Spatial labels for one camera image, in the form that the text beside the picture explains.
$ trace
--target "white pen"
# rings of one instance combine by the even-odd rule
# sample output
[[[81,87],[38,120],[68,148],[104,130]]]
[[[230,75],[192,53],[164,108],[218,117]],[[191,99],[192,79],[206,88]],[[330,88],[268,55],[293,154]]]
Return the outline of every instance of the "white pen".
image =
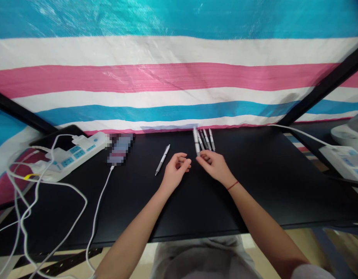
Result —
[[[193,138],[194,138],[194,147],[196,149],[197,156],[201,156],[200,154],[200,145],[198,144],[198,133],[196,127],[193,127]]]
[[[214,144],[213,133],[211,132],[211,129],[209,129],[209,135],[210,135],[210,141],[213,147],[213,151],[215,152],[215,144]]]
[[[157,167],[155,176],[156,176],[156,175],[158,174],[158,172],[160,171],[160,168],[161,168],[161,166],[162,166],[162,163],[164,162],[164,160],[165,160],[165,158],[166,158],[166,155],[167,155],[167,153],[169,152],[169,149],[170,149],[170,145],[166,146],[165,153],[164,153],[164,155],[162,156],[160,163],[158,164],[158,167]]]
[[[201,140],[201,137],[200,137],[200,133],[198,132],[198,130],[197,130],[197,136],[198,136],[198,141],[200,142],[200,145],[201,145],[201,149],[205,150],[205,147],[203,147],[202,140]]]
[[[206,130],[205,130],[205,129],[203,130],[203,134],[205,135],[205,140],[206,140],[207,146],[209,147],[209,150],[211,151],[211,146],[210,146],[209,138],[207,137],[207,133],[206,133]]]

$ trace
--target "sleeve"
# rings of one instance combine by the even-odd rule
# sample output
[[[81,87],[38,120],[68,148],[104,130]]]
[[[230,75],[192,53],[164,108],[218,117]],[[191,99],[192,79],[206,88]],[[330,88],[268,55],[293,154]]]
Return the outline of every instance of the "sleeve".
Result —
[[[305,264],[298,266],[291,276],[291,279],[335,279],[321,267]]]

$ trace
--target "power strip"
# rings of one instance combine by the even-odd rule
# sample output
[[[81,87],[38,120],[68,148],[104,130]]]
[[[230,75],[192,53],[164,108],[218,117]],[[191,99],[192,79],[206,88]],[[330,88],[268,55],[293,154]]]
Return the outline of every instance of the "power strip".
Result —
[[[68,151],[55,149],[55,152],[58,151],[55,156],[57,160],[48,168],[43,180],[58,182],[107,146],[107,136],[103,132],[98,132],[87,140],[91,142],[90,147],[87,149],[83,149],[79,145],[72,147]],[[40,160],[32,164],[31,169],[33,173],[39,174],[43,172],[48,164],[49,162]]]
[[[343,178],[358,181],[358,152],[350,146],[324,146],[320,152]]]

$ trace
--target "ballpoint pen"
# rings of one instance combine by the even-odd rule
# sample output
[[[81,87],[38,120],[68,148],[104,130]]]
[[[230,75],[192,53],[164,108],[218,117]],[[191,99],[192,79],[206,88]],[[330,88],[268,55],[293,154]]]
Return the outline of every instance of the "ballpoint pen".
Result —
[[[203,134],[205,135],[205,140],[206,140],[207,146],[209,147],[209,150],[211,151],[211,146],[210,146],[209,138],[207,137],[207,133],[206,133],[206,130],[205,130],[205,129],[203,130]]]
[[[209,149],[209,147],[207,146],[205,137],[203,136],[203,132],[202,132],[201,130],[198,130],[198,133],[199,133],[199,134],[201,135],[201,137],[202,137],[202,142],[203,142],[203,145],[205,146],[205,149]]]
[[[200,133],[198,132],[198,130],[196,130],[196,131],[197,131],[198,141],[200,142],[200,145],[201,145],[201,149],[202,149],[202,150],[205,150],[205,147],[203,147],[203,144],[202,144],[202,140],[201,140],[201,137],[200,137]]]
[[[156,176],[156,175],[158,174],[158,172],[160,171],[160,168],[161,168],[161,166],[162,166],[162,163],[164,162],[164,160],[165,160],[165,158],[166,158],[166,154],[169,152],[169,149],[170,149],[170,145],[166,146],[165,153],[164,153],[164,155],[162,156],[160,163],[158,164],[158,167],[157,167],[155,176]]]
[[[215,144],[214,144],[213,133],[212,133],[211,129],[209,129],[209,135],[210,135],[210,141],[211,141],[211,145],[213,147],[213,151],[215,152]]]
[[[198,133],[196,127],[193,127],[193,138],[194,138],[194,147],[196,149],[197,156],[201,156],[200,154],[200,145],[198,144]]]

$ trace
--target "forearm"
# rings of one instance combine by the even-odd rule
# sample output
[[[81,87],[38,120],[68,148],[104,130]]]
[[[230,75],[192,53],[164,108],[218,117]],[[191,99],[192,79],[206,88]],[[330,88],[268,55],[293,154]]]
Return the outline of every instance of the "forearm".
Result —
[[[95,274],[98,279],[128,279],[171,193],[159,189],[108,251]]]
[[[282,279],[291,278],[294,269],[309,263],[281,226],[237,184],[229,190],[251,236]]]

